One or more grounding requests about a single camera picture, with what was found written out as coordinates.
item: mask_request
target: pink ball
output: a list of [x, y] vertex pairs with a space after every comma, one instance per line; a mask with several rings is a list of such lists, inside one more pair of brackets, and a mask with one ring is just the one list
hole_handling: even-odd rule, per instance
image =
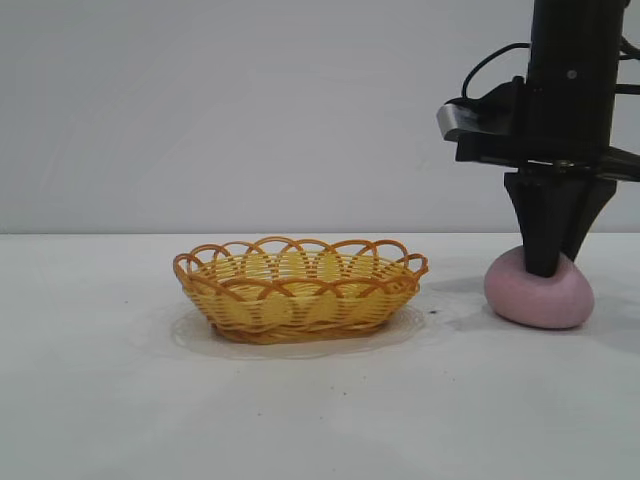
[[577, 327], [591, 316], [595, 303], [589, 282], [565, 255], [560, 256], [556, 274], [542, 278], [525, 270], [523, 247], [493, 262], [484, 288], [498, 315], [538, 328]]

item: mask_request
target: wicker basket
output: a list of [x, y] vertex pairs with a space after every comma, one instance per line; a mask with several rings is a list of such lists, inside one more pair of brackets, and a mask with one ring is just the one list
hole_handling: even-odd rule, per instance
[[[242, 246], [244, 253], [231, 250]], [[397, 260], [379, 255], [397, 249]], [[341, 250], [356, 249], [355, 253]], [[410, 262], [419, 261], [417, 270]], [[267, 237], [202, 245], [178, 255], [184, 292], [226, 338], [257, 344], [368, 335], [420, 289], [427, 259], [393, 240]]]

